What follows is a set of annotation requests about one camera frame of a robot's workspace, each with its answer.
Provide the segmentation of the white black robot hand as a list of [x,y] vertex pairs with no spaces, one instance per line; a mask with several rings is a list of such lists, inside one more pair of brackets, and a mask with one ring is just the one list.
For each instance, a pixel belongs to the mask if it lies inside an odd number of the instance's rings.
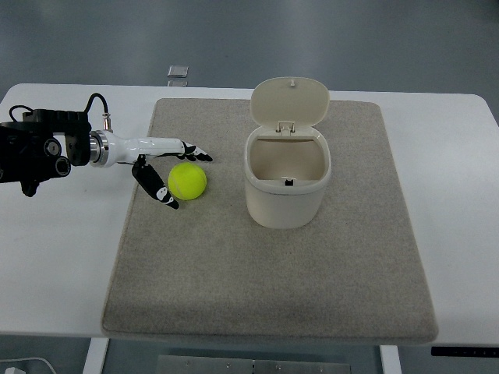
[[159,157],[212,161],[212,157],[198,146],[176,138],[124,139],[108,130],[97,130],[90,134],[90,162],[93,166],[107,168],[114,164],[131,165],[132,176],[149,197],[176,210],[179,208],[178,201],[150,164],[150,160]]

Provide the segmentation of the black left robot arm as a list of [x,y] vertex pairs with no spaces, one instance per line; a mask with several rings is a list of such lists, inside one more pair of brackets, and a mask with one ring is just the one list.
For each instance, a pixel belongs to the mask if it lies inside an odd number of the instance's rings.
[[82,111],[12,106],[10,120],[1,124],[1,182],[18,182],[23,194],[32,197],[42,182],[102,159],[104,137],[92,130],[88,118],[96,99],[103,105],[104,129],[109,130],[108,104],[100,93],[91,94]]

